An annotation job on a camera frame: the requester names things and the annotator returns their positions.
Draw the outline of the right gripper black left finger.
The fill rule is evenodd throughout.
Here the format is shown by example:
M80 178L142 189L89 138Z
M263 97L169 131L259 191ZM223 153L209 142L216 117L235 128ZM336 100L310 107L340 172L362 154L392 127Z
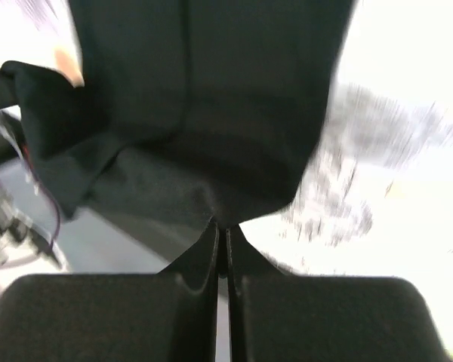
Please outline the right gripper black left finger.
M26 275L0 298L0 361L212 361L220 232L148 274Z

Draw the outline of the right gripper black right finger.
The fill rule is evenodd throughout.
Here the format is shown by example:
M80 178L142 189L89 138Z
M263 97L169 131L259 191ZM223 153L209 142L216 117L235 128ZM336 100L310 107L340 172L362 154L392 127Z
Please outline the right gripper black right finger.
M426 302L400 278L284 275L225 234L234 361L447 361Z

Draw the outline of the black t-shirt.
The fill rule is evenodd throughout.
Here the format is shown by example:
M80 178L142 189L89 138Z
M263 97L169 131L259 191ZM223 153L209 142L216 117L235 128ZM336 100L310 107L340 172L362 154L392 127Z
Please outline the black t-shirt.
M93 204L198 228L286 207L325 119L350 1L72 1L85 83L17 61L35 172Z

